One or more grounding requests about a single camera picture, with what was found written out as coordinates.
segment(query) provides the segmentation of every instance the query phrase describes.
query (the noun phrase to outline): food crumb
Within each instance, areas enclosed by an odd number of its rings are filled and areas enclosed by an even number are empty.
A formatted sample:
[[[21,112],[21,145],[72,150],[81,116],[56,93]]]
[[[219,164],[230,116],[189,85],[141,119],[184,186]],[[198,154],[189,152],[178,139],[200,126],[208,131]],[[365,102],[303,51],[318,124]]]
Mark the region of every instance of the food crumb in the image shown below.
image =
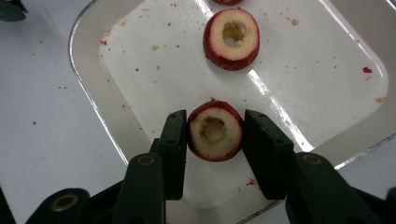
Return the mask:
[[[382,103],[385,103],[386,101],[387,101],[387,97],[379,97],[379,98],[376,98],[375,100],[377,101],[377,102],[379,102],[380,104],[382,104]]]
[[[249,181],[247,182],[247,186],[255,185],[255,184],[256,184],[256,180],[254,180],[254,179],[249,179]]]
[[[110,35],[111,33],[111,28],[109,26],[105,27],[105,35]]]
[[[373,73],[373,70],[369,67],[363,67],[363,73]]]
[[[107,45],[107,41],[105,39],[99,40],[99,43],[101,45]]]
[[[151,46],[151,50],[152,51],[154,51],[154,50],[156,50],[156,49],[158,49],[159,47],[158,47],[158,45],[153,45],[153,46]]]
[[[291,21],[291,24],[292,24],[292,25],[298,25],[299,23],[300,23],[299,20],[292,20],[292,21]]]
[[[126,19],[119,20],[119,26],[124,26],[126,24]]]

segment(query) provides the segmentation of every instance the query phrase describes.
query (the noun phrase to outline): white tray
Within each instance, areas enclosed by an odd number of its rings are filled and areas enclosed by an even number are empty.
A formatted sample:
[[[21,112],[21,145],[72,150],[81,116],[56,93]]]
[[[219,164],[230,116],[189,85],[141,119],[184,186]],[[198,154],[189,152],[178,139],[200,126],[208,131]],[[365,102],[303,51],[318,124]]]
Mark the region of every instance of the white tray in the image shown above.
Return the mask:
[[[379,59],[369,38],[332,3],[246,0],[238,6],[259,24],[261,50],[236,72],[217,68],[202,47],[208,18],[227,7],[208,0],[99,0],[81,13],[71,61],[126,163],[149,150],[169,113],[190,114],[211,97],[242,116],[245,109],[265,113],[295,151],[315,149],[339,167],[394,133],[395,101],[388,95],[395,66]],[[184,197],[167,203],[167,220],[244,220],[273,203],[248,185],[252,179],[242,152],[220,163],[188,152]]]

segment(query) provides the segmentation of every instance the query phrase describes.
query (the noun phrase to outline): red speck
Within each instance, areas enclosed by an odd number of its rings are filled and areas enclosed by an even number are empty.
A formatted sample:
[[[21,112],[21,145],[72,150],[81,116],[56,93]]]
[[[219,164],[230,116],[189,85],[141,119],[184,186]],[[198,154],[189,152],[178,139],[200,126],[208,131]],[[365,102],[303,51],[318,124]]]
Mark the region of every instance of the red speck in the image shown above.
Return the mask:
[[[247,183],[247,186],[249,186],[249,185],[255,185],[255,184],[256,184],[256,180],[250,179],[249,182]]]
[[[373,70],[371,70],[369,67],[363,67],[363,73],[373,73]]]

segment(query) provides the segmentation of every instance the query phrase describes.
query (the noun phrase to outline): red radish slice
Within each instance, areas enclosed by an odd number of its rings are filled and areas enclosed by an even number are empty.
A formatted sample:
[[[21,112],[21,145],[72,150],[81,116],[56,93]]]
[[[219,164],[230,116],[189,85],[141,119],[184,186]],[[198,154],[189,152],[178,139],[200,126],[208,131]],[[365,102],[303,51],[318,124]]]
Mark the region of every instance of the red radish slice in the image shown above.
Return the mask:
[[[213,1],[215,3],[225,5],[225,6],[233,6],[233,5],[236,5],[240,2],[242,2],[243,0],[213,0]]]
[[[240,70],[259,54],[259,27],[245,10],[225,9],[206,24],[203,45],[205,56],[212,63],[226,70]]]
[[[244,121],[226,102],[200,105],[191,112],[188,124],[189,148],[205,161],[227,161],[241,150]]]

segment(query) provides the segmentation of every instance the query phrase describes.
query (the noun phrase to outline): hollow center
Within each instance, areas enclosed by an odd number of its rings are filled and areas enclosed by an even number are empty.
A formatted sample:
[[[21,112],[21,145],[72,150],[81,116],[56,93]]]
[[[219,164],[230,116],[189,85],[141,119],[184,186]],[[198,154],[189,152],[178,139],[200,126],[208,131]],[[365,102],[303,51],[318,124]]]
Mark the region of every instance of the hollow center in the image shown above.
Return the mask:
[[[246,26],[240,21],[228,21],[224,25],[223,39],[228,47],[235,48],[242,44],[245,38]]]
[[[201,136],[210,144],[216,144],[224,136],[224,122],[221,119],[207,118]]]

